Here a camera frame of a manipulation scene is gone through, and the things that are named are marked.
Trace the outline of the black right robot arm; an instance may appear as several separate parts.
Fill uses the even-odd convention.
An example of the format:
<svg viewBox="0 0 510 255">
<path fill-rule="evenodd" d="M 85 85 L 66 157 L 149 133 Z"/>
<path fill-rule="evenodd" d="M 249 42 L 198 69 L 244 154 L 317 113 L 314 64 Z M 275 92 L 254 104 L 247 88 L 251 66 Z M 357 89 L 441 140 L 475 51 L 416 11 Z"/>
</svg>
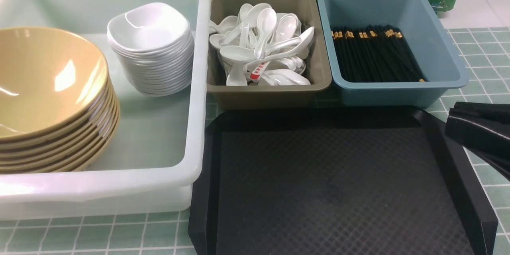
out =
<svg viewBox="0 0 510 255">
<path fill-rule="evenodd" d="M 445 135 L 510 179 L 510 105 L 456 102 Z"/>
</svg>

